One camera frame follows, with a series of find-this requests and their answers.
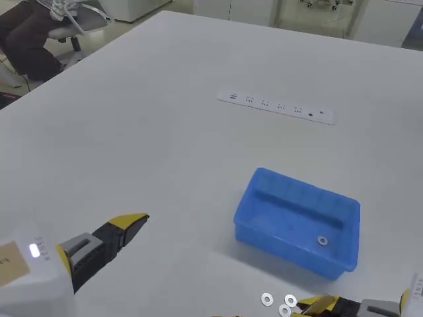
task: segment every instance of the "led light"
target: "led light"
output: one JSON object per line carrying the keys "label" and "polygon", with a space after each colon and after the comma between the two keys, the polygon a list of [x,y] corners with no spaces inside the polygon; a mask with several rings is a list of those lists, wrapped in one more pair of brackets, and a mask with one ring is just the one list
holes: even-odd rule
{"label": "led light", "polygon": [[31,251],[31,255],[33,258],[38,258],[41,255],[35,243],[29,245],[29,250]]}

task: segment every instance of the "sticker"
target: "sticker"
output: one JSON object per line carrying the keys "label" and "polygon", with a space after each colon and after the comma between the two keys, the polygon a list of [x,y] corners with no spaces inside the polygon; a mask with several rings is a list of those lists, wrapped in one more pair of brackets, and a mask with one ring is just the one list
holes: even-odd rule
{"label": "sticker", "polygon": [[16,242],[0,246],[0,287],[28,273],[28,264],[26,264]]}

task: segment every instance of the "metal washer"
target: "metal washer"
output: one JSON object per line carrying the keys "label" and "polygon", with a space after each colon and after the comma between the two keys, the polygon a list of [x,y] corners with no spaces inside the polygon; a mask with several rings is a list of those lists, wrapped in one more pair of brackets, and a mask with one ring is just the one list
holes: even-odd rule
{"label": "metal washer", "polygon": [[295,306],[297,306],[297,298],[295,296],[293,296],[292,294],[288,294],[285,296],[285,303],[291,307],[294,308]]}
{"label": "metal washer", "polygon": [[264,306],[272,306],[273,305],[273,296],[269,293],[262,294],[262,304]]}
{"label": "metal washer", "polygon": [[328,239],[324,236],[317,237],[317,242],[322,246],[327,246],[329,243]]}
{"label": "metal washer", "polygon": [[291,316],[291,308],[288,305],[282,304],[279,306],[279,315],[281,317],[290,317]]}

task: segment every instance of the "person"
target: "person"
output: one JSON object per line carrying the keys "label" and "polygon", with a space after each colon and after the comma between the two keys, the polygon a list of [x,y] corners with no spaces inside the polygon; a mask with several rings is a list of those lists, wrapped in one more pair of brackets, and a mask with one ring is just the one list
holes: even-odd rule
{"label": "person", "polygon": [[63,65],[44,45],[49,31],[70,23],[81,0],[24,0],[0,16],[0,49],[19,75],[48,81]]}

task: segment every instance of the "white cabinet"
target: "white cabinet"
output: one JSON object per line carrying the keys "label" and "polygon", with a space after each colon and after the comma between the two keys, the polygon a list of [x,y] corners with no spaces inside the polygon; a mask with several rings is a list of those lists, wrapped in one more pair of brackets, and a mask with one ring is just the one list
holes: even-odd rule
{"label": "white cabinet", "polygon": [[352,40],[400,48],[423,0],[369,0],[353,28]]}
{"label": "white cabinet", "polygon": [[194,0],[194,14],[274,26],[281,0]]}
{"label": "white cabinet", "polygon": [[133,22],[171,0],[103,0],[116,20]]}

